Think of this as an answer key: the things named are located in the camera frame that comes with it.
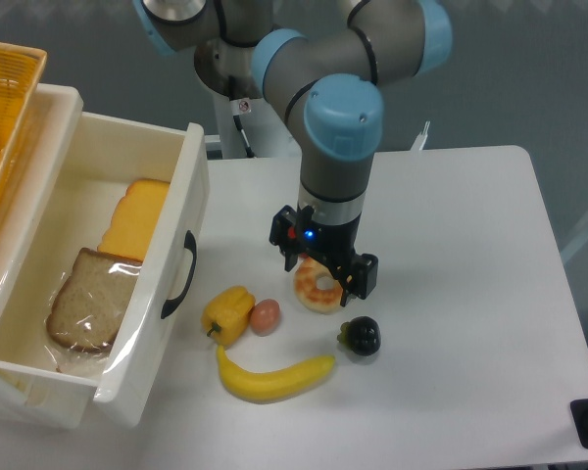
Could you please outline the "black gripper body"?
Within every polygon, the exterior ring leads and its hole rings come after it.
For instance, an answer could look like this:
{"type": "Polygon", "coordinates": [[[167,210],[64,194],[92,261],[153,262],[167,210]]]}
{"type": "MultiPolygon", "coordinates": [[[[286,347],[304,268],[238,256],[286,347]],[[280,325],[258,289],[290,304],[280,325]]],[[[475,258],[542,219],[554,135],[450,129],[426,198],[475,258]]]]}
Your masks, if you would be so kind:
{"type": "Polygon", "coordinates": [[[378,257],[355,250],[360,220],[326,225],[314,221],[314,214],[310,206],[297,210],[284,206],[272,219],[269,242],[278,247],[281,254],[285,248],[296,248],[299,255],[315,259],[330,271],[342,289],[348,289],[361,300],[366,299],[376,287],[378,257]],[[290,226],[295,228],[295,240],[288,239],[290,226]]]}

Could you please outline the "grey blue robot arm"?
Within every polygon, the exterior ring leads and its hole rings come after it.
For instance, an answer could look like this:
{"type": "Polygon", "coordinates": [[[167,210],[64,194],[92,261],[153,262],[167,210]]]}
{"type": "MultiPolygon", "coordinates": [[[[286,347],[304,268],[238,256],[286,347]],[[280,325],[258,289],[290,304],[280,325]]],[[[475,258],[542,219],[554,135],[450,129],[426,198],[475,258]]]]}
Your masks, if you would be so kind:
{"type": "Polygon", "coordinates": [[[436,1],[348,1],[346,27],[313,41],[274,22],[270,1],[137,1],[165,53],[211,48],[208,85],[258,96],[302,152],[298,202],[273,218],[269,240],[287,268],[306,255],[339,283],[343,302],[374,289],[378,260],[355,240],[383,132],[382,84],[444,64],[453,32],[436,1]]]}

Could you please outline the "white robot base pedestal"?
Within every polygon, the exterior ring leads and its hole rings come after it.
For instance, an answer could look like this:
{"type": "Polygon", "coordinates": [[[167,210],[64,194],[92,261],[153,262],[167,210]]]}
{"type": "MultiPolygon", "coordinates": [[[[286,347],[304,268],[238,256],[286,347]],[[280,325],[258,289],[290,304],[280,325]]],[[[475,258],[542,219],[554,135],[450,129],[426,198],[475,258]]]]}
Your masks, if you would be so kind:
{"type": "Polygon", "coordinates": [[[224,159],[294,158],[301,149],[264,99],[212,94],[224,159]]]}

